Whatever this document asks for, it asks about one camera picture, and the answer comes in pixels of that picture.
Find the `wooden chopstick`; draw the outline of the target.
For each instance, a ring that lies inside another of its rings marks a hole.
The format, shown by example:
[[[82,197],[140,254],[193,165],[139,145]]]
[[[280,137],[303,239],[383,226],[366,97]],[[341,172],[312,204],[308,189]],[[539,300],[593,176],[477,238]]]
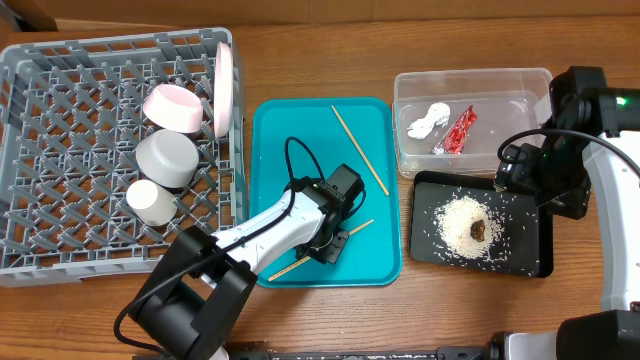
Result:
[[[341,114],[339,113],[339,111],[337,110],[337,108],[332,104],[330,105],[332,111],[334,112],[336,118],[338,119],[338,121],[340,122],[342,128],[344,129],[345,133],[347,134],[347,136],[349,137],[349,139],[351,140],[352,144],[354,145],[354,147],[356,148],[357,152],[360,154],[361,158],[363,159],[364,163],[366,164],[366,166],[368,167],[369,171],[371,172],[372,176],[374,177],[374,179],[376,180],[376,182],[378,183],[379,187],[381,188],[381,190],[383,191],[383,193],[385,194],[385,196],[389,196],[389,190],[386,187],[386,185],[384,184],[384,182],[381,180],[380,176],[378,175],[377,171],[375,170],[375,168],[373,167],[372,163],[369,161],[369,158],[367,157],[367,155],[365,154],[365,152],[363,151],[363,149],[361,148],[360,144],[358,143],[356,137],[353,135],[353,133],[351,132],[349,126],[347,125],[347,123],[345,122],[345,120],[343,119],[343,117],[341,116]]]
[[[369,221],[361,224],[360,226],[352,229],[349,232],[349,236],[356,234],[357,232],[361,231],[362,229],[366,228],[367,226],[369,226],[370,224],[372,224],[375,220],[374,219],[370,219]],[[300,260],[292,263],[291,265],[289,265],[288,267],[282,269],[281,271],[273,274],[271,277],[268,278],[269,282],[272,282],[280,277],[282,277],[283,275],[285,275],[286,273],[294,270],[295,268],[299,267],[300,265],[306,263],[307,261],[309,261],[311,259],[311,257],[309,256],[305,256],[303,258],[301,258]]]

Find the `red snack wrapper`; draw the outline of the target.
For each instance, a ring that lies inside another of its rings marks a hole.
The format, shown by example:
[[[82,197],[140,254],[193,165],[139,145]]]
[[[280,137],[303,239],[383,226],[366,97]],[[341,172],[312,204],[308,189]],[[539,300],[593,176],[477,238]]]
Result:
[[[459,155],[465,146],[471,126],[477,120],[477,115],[470,105],[449,128],[439,143],[432,149],[435,155]]]

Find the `white napkin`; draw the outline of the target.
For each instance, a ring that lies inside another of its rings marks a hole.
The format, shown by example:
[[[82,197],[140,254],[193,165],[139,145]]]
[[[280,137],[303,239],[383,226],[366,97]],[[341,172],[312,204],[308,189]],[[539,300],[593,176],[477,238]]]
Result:
[[[412,122],[407,128],[407,135],[412,139],[424,139],[436,127],[448,124],[451,115],[450,106],[443,102],[433,103],[427,114]]]

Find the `large white plate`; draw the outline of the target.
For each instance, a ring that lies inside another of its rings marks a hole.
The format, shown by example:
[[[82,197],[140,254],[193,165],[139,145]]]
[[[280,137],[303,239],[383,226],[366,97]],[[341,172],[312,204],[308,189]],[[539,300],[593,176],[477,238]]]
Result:
[[[217,46],[214,75],[214,134],[228,134],[231,126],[234,97],[234,70],[231,48],[220,42]]]

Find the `grey bowl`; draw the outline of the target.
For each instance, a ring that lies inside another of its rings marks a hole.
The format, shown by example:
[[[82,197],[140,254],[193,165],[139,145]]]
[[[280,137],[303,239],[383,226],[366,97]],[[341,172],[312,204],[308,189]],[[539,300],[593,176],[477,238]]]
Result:
[[[199,162],[195,144],[182,133],[167,129],[158,130],[140,141],[135,157],[147,178],[169,188],[186,186]]]

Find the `white paper cup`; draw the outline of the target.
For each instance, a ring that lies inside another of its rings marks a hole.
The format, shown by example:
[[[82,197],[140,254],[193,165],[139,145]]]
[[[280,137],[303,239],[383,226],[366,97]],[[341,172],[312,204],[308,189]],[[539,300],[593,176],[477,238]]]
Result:
[[[173,219],[177,207],[168,190],[148,179],[133,182],[126,191],[129,207],[149,226],[162,226]]]

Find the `small pink bowl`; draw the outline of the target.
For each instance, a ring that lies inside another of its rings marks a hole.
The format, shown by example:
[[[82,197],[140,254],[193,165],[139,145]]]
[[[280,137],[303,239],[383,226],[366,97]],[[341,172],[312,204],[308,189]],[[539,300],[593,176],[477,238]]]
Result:
[[[191,134],[200,130],[201,100],[190,90],[173,85],[157,85],[142,105],[144,115],[167,130]]]

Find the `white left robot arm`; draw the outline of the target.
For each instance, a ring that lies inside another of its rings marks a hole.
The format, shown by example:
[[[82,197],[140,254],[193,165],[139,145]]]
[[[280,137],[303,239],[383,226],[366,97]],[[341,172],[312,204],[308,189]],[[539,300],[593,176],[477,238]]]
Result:
[[[342,164],[326,180],[293,180],[276,204],[239,226],[183,230],[124,315],[166,359],[226,358],[223,346],[259,273],[289,250],[336,263],[349,238],[340,225],[363,193],[361,176]]]

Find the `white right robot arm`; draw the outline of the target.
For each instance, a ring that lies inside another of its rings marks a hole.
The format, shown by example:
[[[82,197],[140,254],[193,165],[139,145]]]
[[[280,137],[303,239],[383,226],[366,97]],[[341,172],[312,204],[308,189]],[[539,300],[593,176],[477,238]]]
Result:
[[[498,148],[499,191],[522,191],[551,213],[582,218],[597,201],[604,259],[601,310],[547,333],[497,334],[486,359],[639,356],[639,92],[608,86],[603,69],[571,66],[549,85],[550,118]]]

